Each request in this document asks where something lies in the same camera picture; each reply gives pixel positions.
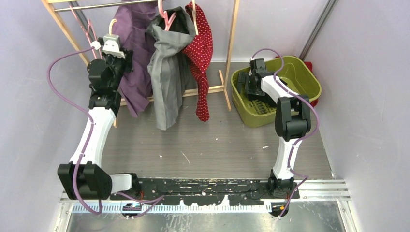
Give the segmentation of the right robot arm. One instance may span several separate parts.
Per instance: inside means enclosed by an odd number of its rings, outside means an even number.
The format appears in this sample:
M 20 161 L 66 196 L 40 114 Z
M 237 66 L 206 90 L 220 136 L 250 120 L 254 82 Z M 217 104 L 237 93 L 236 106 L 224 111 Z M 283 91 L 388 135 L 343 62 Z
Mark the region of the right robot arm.
M 264 59 L 252 59 L 250 71 L 240 72 L 237 89 L 250 98 L 270 100 L 276 105 L 275 131 L 279 137 L 276 163 L 267 192 L 276 199 L 294 188 L 293 167 L 303 138 L 311 129 L 309 97 L 291 90 L 277 73 L 268 71 Z

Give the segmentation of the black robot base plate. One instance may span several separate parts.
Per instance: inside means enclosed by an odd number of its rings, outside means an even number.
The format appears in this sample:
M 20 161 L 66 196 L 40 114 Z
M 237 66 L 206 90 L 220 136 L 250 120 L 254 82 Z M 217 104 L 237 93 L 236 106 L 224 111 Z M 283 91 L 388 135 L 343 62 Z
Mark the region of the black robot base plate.
M 131 189 L 113 194 L 105 187 L 97 193 L 79 186 L 85 200 L 130 200 L 142 201 L 161 199 L 160 204 L 176 206 L 219 206 L 224 198 L 229 206 L 262 205 L 265 200 L 299 199 L 293 188 L 275 185 L 272 179 L 184 179 L 184 178 L 140 178 Z

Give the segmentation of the purple skirt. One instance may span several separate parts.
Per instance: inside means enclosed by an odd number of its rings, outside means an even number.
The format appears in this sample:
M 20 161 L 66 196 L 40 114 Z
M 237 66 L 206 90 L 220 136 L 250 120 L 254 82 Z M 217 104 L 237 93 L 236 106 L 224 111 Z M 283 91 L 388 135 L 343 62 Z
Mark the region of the purple skirt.
M 124 74 L 120 90 L 132 117 L 138 117 L 149 105 L 152 95 L 151 77 L 147 71 L 155 51 L 155 39 L 146 29 L 157 14 L 156 2 L 119 6 L 112 33 L 119 36 L 121 47 L 133 51 L 132 72 Z

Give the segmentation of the black skirt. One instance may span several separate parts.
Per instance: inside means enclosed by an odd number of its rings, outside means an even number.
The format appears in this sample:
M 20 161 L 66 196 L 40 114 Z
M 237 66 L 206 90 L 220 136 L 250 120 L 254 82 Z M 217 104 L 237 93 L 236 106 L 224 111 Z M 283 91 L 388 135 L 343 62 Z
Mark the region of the black skirt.
M 243 102 L 248 101 L 250 107 L 266 107 L 266 108 L 276 108 L 277 104 L 275 101 L 267 94 L 255 95 L 245 93 L 243 96 Z

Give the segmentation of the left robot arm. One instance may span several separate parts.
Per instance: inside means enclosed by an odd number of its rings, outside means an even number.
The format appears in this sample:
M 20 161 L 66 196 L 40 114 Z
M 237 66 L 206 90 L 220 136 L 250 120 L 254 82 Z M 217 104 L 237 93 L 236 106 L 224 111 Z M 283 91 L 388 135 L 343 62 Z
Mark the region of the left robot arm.
M 105 142 L 120 107 L 119 84 L 132 71 L 133 51 L 120 49 L 124 58 L 103 52 L 103 59 L 87 65 L 91 95 L 88 109 L 82 109 L 88 121 L 80 143 L 57 175 L 71 200 L 106 200 L 122 192 L 130 200 L 139 197 L 141 186 L 135 173 L 109 175 L 101 168 Z

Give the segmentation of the wooden hanger of purple skirt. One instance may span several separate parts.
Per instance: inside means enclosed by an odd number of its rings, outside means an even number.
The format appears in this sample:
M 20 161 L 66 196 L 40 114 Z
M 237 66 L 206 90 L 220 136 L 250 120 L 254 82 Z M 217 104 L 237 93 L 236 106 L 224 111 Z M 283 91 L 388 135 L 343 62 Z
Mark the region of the wooden hanger of purple skirt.
M 109 35 L 113 35 L 112 31 L 113 31 L 113 25 L 117 22 L 116 18 L 113 18 L 110 23 L 109 23 L 109 28 L 108 28 L 108 34 Z

